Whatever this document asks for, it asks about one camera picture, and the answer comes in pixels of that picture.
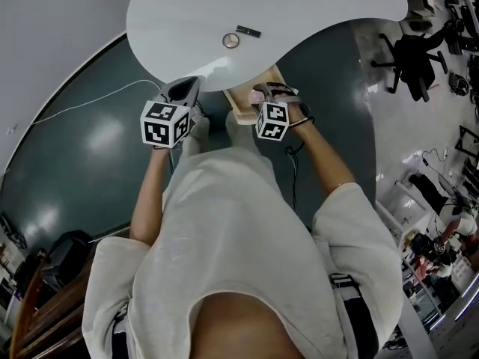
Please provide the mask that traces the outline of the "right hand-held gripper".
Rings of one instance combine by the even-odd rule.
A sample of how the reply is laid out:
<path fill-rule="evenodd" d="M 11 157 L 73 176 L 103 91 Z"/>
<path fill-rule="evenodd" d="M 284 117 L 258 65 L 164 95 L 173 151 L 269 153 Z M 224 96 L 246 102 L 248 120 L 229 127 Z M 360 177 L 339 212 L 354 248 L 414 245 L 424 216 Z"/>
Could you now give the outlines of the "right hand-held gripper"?
<path fill-rule="evenodd" d="M 260 106 L 255 130 L 257 137 L 270 141 L 281 141 L 288 129 L 310 120 L 310 109 L 298 95 L 298 90 L 280 82 L 257 84 L 252 88 L 252 101 Z M 289 109 L 298 105 L 301 120 L 290 121 Z"/>

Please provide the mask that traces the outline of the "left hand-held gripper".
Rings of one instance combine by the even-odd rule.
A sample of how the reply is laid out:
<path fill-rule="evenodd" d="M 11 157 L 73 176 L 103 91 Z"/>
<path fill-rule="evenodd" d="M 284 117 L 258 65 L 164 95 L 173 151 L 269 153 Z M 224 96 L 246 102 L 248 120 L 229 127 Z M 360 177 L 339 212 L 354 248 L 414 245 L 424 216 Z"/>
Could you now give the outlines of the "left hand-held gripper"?
<path fill-rule="evenodd" d="M 173 149 L 190 131 L 192 109 L 201 89 L 197 76 L 182 77 L 160 88 L 148 100 L 140 116 L 144 144 L 160 149 Z"/>

